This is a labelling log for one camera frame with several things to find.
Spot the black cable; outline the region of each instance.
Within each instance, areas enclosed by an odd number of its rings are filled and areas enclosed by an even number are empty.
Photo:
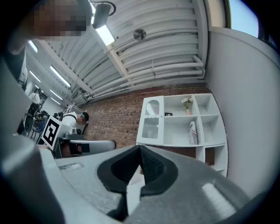
[[[111,6],[113,6],[113,12],[111,14],[109,14],[109,16],[112,16],[113,14],[115,14],[116,12],[116,5],[112,2],[108,2],[108,1],[99,1],[99,2],[95,2],[95,1],[90,1],[91,3],[94,3],[94,4],[109,4]]]

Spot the white box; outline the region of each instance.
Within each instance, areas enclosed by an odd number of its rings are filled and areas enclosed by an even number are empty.
[[[58,137],[63,137],[66,132],[72,133],[73,128],[50,116],[43,130],[43,141],[53,150]]]
[[[194,121],[189,124],[189,143],[191,145],[197,145],[196,124]]]

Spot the round ceiling vent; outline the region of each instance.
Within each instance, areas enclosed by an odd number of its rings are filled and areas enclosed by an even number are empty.
[[[146,32],[143,29],[136,29],[133,33],[133,37],[136,40],[143,40],[146,37]]]

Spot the white shirt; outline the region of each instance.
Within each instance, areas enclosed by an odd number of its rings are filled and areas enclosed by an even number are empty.
[[[77,114],[75,112],[71,112],[71,113],[66,113],[66,114],[63,114],[63,116],[67,115],[67,114],[71,114],[71,115],[74,115],[76,117],[76,119],[78,119],[77,117]],[[62,119],[62,123],[72,127],[72,128],[75,128],[76,127],[76,120],[74,117],[72,116],[66,116],[66,117],[63,117]]]
[[[38,93],[31,93],[29,99],[32,101],[32,103],[40,104],[40,97]]]

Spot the chair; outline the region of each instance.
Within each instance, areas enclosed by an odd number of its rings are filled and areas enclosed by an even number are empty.
[[[33,132],[32,132],[31,138],[32,138],[34,132],[35,132],[34,139],[36,138],[36,134],[37,134],[37,133],[39,133],[39,134],[42,133],[42,131],[43,131],[44,128],[45,128],[45,125],[46,125],[46,123],[43,122],[43,121],[41,121],[41,122],[38,124],[38,127],[32,127]]]

